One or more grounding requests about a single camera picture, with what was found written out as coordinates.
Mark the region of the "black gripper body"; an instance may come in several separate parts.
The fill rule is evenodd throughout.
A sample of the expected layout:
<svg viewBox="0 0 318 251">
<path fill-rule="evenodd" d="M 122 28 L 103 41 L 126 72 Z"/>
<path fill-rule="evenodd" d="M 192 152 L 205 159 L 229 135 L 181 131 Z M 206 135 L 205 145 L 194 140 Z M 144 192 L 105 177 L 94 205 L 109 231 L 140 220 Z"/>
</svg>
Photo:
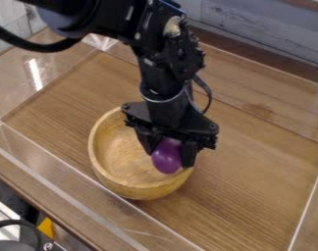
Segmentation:
<svg viewBox="0 0 318 251">
<path fill-rule="evenodd" d="M 220 127 L 190 104 L 178 109 L 146 101 L 127 102 L 122 104 L 121 111 L 126 115 L 125 125 L 134 130 L 142 126 L 161 138 L 193 141 L 198 150 L 216 148 Z"/>
</svg>

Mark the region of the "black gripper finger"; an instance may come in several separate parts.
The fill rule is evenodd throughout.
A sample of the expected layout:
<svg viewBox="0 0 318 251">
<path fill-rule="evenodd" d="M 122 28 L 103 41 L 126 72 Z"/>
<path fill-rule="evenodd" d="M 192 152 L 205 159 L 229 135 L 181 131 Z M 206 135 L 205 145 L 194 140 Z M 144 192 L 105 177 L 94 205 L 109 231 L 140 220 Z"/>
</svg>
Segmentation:
<svg viewBox="0 0 318 251">
<path fill-rule="evenodd" d="M 198 145 L 193 141 L 184 141 L 180 146 L 181 165 L 184 168 L 194 166 L 198 154 Z"/>
<path fill-rule="evenodd" d="M 135 128 L 137 138 L 148 155 L 152 155 L 161 141 L 161 136 L 148 128 Z"/>
</svg>

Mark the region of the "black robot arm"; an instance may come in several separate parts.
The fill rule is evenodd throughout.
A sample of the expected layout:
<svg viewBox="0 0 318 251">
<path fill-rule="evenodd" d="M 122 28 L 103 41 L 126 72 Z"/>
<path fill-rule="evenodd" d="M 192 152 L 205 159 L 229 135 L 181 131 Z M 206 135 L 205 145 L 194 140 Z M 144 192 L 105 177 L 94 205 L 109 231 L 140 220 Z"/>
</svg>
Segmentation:
<svg viewBox="0 0 318 251">
<path fill-rule="evenodd" d="M 173 0 L 20 0 L 36 6 L 57 33 L 81 39 L 99 34 L 119 40 L 135 55 L 140 102 L 126 102 L 125 125 L 135 131 L 148 155 L 162 151 L 182 168 L 200 151 L 217 147 L 220 127 L 193 102 L 193 87 L 212 89 L 198 77 L 205 52 Z"/>
</svg>

